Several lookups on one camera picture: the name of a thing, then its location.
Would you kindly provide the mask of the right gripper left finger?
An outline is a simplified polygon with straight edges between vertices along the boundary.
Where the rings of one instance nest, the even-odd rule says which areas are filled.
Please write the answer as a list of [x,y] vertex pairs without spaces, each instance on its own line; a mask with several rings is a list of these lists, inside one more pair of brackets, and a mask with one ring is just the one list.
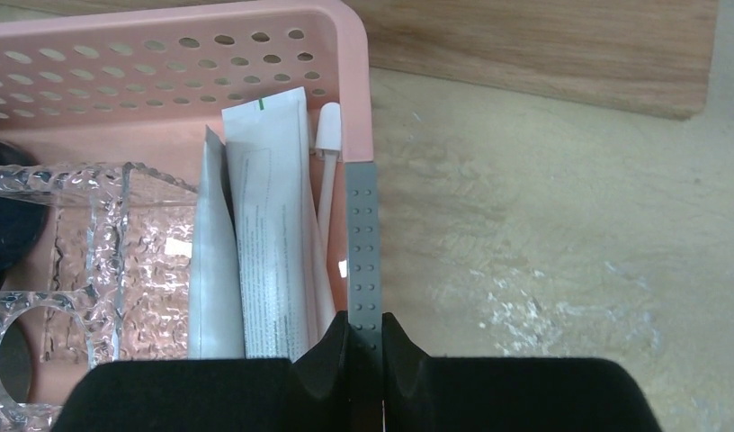
[[73,389],[55,431],[344,431],[348,322],[340,311],[287,358],[120,361]]

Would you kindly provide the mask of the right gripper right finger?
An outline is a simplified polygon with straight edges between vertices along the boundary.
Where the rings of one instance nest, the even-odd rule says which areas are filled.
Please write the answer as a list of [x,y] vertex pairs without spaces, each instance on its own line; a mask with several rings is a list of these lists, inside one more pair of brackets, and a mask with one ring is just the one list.
[[383,316],[389,431],[659,431],[637,382],[592,357],[431,356]]

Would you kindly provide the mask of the pink plastic basket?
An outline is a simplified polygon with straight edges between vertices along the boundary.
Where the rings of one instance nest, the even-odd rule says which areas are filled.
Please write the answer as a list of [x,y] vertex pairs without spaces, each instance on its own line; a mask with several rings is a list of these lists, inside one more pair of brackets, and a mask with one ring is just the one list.
[[380,412],[369,82],[338,1],[0,23],[0,431]]

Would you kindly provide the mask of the clear acrylic holder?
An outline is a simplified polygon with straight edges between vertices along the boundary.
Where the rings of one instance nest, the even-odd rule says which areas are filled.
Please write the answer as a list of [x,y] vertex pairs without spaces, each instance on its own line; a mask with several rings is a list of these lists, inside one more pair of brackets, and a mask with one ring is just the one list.
[[[0,291],[0,349],[32,314],[63,388],[100,364],[186,357],[195,185],[135,162],[0,166],[0,198],[49,214],[33,274]],[[19,402],[4,368],[0,431],[49,430],[60,403]]]

